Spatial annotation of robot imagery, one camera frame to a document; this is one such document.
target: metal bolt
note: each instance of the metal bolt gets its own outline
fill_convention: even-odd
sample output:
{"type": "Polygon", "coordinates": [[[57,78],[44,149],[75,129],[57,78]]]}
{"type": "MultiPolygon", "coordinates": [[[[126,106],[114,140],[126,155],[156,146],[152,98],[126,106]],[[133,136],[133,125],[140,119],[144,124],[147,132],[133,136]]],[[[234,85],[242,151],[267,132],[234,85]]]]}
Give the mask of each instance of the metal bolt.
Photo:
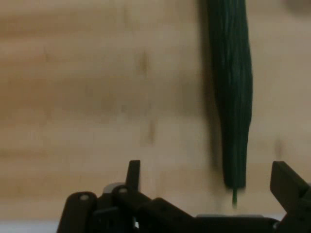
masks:
{"type": "Polygon", "coordinates": [[[83,194],[80,196],[80,200],[88,200],[88,199],[89,199],[88,194],[83,194]]]}
{"type": "Polygon", "coordinates": [[[120,188],[119,193],[127,193],[127,188],[120,188]]]}

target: wooden surface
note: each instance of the wooden surface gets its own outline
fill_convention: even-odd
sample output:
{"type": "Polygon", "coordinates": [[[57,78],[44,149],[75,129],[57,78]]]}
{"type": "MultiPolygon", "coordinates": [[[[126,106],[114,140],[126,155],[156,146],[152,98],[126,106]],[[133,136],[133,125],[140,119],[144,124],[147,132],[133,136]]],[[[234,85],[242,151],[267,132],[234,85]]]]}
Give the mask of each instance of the wooden surface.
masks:
{"type": "Polygon", "coordinates": [[[72,192],[124,181],[131,159],[146,195],[192,215],[281,213],[272,161],[311,180],[310,5],[247,4],[254,111],[234,210],[196,1],[2,1],[0,219],[57,219],[72,192]]]}

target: wood grain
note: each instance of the wood grain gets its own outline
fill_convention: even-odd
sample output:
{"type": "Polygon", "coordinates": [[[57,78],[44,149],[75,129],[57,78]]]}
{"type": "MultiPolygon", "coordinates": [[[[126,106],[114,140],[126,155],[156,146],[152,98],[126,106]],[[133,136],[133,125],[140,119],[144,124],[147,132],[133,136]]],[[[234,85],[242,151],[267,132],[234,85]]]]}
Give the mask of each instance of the wood grain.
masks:
{"type": "Polygon", "coordinates": [[[272,161],[311,179],[311,16],[282,0],[247,4],[254,111],[234,210],[196,1],[4,1],[0,219],[58,219],[69,194],[100,195],[131,159],[142,160],[146,195],[192,215],[281,213],[272,161]]]}

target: black plastic part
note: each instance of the black plastic part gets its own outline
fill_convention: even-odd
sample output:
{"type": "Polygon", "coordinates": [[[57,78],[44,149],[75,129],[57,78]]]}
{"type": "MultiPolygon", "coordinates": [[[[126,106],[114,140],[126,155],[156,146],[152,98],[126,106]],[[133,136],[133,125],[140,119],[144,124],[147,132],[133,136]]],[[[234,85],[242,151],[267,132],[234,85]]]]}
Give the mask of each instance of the black plastic part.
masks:
{"type": "Polygon", "coordinates": [[[151,200],[137,191],[138,180],[139,163],[131,162],[129,186],[99,198],[90,192],[72,194],[57,233],[311,233],[311,189],[284,162],[273,164],[271,178],[271,190],[287,210],[281,222],[253,216],[193,218],[164,199],[151,200]]]}
{"type": "Polygon", "coordinates": [[[113,197],[121,210],[124,209],[137,218],[142,232],[182,233],[193,230],[193,217],[164,199],[151,200],[127,186],[115,188],[113,197]]]}
{"type": "Polygon", "coordinates": [[[89,217],[96,207],[96,201],[96,195],[91,192],[70,195],[67,198],[57,233],[86,233],[89,217]]]}
{"type": "Polygon", "coordinates": [[[273,162],[270,189],[286,212],[297,207],[299,199],[309,188],[310,186],[285,162],[273,162]]]}
{"type": "Polygon", "coordinates": [[[139,190],[140,160],[132,160],[127,169],[125,185],[139,190]]]}
{"type": "Polygon", "coordinates": [[[279,221],[265,217],[198,217],[199,232],[273,233],[279,221]]]}

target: screw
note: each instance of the screw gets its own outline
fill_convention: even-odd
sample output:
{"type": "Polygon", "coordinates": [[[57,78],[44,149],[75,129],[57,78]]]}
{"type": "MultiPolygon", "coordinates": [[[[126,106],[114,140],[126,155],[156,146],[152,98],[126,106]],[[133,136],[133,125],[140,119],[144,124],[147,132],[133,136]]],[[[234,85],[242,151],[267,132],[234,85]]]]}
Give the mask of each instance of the screw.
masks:
{"type": "Polygon", "coordinates": [[[119,193],[127,193],[127,188],[120,188],[119,193]]]}
{"type": "Polygon", "coordinates": [[[80,196],[80,200],[88,200],[88,199],[89,199],[88,194],[83,194],[80,196]]]}

